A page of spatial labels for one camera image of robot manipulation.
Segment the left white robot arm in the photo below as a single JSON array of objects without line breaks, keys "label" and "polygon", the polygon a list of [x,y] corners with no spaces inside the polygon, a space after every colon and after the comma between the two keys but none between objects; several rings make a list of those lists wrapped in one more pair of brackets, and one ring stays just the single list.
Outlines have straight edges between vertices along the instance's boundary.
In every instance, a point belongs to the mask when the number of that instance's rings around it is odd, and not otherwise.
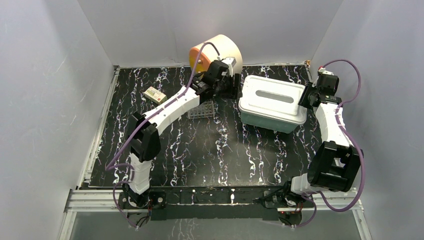
[{"label": "left white robot arm", "polygon": [[132,179],[124,189],[131,193],[130,202],[137,208],[149,203],[150,168],[161,151],[163,131],[189,110],[214,97],[238,99],[241,96],[241,73],[236,72],[236,59],[214,60],[208,70],[193,76],[189,86],[183,86],[174,96],[143,114],[134,113],[135,133],[129,135]]}]

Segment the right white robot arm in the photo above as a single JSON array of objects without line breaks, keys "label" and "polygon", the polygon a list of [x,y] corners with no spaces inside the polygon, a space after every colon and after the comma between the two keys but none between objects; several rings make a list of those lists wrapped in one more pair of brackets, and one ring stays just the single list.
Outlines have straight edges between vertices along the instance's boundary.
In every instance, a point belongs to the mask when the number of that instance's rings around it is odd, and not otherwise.
[{"label": "right white robot arm", "polygon": [[319,72],[300,97],[298,105],[312,110],[318,120],[322,143],[307,173],[293,177],[290,188],[282,192],[282,202],[288,207],[295,207],[301,194],[349,191],[359,171],[360,154],[344,132],[342,100],[336,96],[339,81],[330,71]]}]

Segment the white bin lid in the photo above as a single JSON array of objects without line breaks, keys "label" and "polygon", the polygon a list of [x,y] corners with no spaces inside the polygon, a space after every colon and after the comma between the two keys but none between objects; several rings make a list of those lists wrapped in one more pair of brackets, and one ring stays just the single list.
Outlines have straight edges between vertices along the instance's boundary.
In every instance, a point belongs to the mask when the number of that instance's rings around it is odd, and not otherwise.
[{"label": "white bin lid", "polygon": [[302,84],[248,75],[238,102],[241,122],[257,127],[266,121],[303,125],[307,109],[299,101],[304,90]]}]

